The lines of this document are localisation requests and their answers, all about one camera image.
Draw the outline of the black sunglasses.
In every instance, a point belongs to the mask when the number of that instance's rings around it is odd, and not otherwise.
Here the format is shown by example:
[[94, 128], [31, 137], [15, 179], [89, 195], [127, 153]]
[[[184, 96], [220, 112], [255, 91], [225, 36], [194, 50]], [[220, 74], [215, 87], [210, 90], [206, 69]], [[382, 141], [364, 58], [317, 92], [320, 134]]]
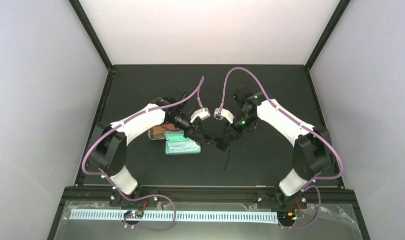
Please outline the black sunglasses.
[[226, 151], [227, 150], [227, 159], [226, 162], [224, 164], [223, 170], [225, 171], [228, 163], [230, 161], [230, 152], [231, 152], [231, 147], [230, 144], [227, 142], [223, 141], [223, 138], [221, 137], [213, 137], [209, 134], [205, 134], [205, 141], [209, 144], [214, 144], [216, 146], [217, 149], [221, 150], [221, 151]]

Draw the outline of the blue-grey glasses case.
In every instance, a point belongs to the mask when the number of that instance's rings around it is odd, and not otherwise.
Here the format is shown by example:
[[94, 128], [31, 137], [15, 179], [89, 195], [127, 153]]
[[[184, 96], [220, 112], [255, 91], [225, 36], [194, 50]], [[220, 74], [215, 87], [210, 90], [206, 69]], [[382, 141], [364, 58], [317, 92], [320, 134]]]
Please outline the blue-grey glasses case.
[[164, 137], [166, 155], [199, 154], [201, 152], [201, 146], [194, 140], [184, 137], [183, 130], [166, 131]]

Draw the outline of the brown plaid glasses case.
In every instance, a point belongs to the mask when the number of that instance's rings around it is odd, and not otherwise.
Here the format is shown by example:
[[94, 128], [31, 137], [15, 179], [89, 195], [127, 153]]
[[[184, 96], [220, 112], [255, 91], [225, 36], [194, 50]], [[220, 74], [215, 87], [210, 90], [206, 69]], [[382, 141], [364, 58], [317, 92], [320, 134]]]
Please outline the brown plaid glasses case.
[[148, 130], [148, 138], [152, 141], [164, 140], [165, 132], [175, 132], [178, 130], [173, 124], [157, 125]]

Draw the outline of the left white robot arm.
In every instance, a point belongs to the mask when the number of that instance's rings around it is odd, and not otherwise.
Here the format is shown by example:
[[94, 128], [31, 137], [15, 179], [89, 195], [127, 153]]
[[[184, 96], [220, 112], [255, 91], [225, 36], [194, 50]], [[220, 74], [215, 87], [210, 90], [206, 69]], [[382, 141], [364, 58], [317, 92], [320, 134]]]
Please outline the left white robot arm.
[[99, 175], [107, 177], [123, 193], [130, 195], [138, 182], [126, 167], [127, 146], [136, 137], [155, 126], [170, 123], [183, 131], [184, 137], [200, 145], [206, 143], [201, 121], [210, 117], [210, 112], [201, 106], [191, 116], [186, 116], [182, 108], [187, 100], [185, 94], [179, 100], [158, 97], [125, 119], [110, 124], [98, 123], [83, 163], [97, 167]]

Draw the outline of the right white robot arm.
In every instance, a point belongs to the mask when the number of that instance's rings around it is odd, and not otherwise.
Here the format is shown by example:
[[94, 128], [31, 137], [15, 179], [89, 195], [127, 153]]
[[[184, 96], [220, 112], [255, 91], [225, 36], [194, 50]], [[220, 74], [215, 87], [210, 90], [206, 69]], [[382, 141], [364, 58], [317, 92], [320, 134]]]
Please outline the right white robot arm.
[[234, 99], [241, 111], [233, 115], [221, 103], [214, 111], [214, 117], [226, 119], [220, 146], [226, 147], [232, 140], [241, 137], [243, 130], [262, 120], [282, 134], [293, 147], [292, 169], [278, 184], [276, 205], [289, 209], [295, 203], [295, 194], [314, 182], [318, 175], [333, 166], [338, 157], [330, 143], [330, 134], [324, 126], [313, 126], [297, 118], [269, 98], [262, 90], [252, 94], [244, 86], [237, 89]]

